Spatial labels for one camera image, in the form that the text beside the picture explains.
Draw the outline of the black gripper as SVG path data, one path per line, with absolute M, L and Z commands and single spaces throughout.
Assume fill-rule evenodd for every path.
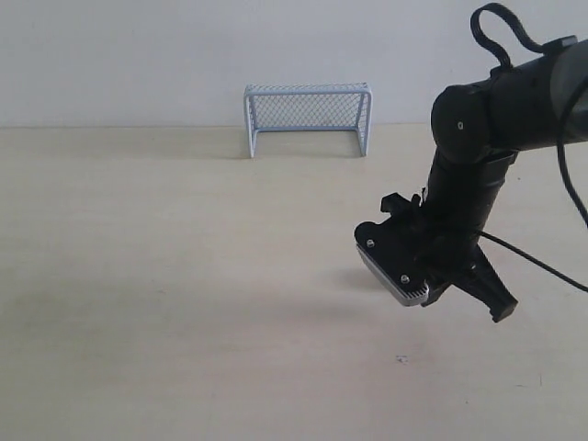
M 502 282 L 477 244 L 481 209 L 470 200 L 422 202 L 393 193 L 382 199 L 390 216 L 363 221 L 354 230 L 356 245 L 367 249 L 393 275 L 423 277 L 430 288 L 422 305 L 435 302 L 454 285 L 484 303 L 494 322 L 509 317 L 518 300 Z

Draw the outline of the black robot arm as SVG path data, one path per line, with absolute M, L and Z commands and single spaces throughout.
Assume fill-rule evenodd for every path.
M 380 202 L 383 222 L 356 226 L 367 268 L 403 306 L 428 306 L 450 287 L 484 303 L 495 322 L 516 298 L 479 239 L 517 155 L 587 138 L 587 44 L 568 37 L 489 78 L 451 85 L 431 112 L 435 155 L 423 190 Z

